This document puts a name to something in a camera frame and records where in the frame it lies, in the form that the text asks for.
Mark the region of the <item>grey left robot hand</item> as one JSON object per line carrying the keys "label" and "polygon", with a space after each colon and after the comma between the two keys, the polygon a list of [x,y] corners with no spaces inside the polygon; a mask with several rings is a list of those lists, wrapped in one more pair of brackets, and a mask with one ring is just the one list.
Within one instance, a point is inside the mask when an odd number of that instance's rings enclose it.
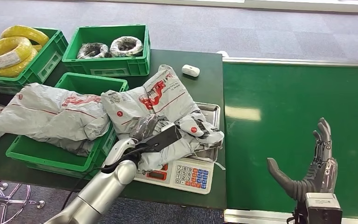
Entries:
{"label": "grey left robot hand", "polygon": [[165,115],[149,114],[138,119],[135,126],[130,131],[130,138],[137,141],[147,139],[160,132],[168,125],[169,120]]}

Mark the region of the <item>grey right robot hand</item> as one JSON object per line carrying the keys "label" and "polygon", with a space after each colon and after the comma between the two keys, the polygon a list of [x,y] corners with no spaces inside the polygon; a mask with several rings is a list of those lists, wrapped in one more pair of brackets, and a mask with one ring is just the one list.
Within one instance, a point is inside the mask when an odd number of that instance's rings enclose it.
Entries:
{"label": "grey right robot hand", "polygon": [[313,161],[301,180],[292,180],[279,169],[275,159],[267,158],[268,171],[286,194],[298,202],[306,200],[306,193],[334,193],[338,163],[332,157],[331,128],[321,117],[314,130],[315,148]]}

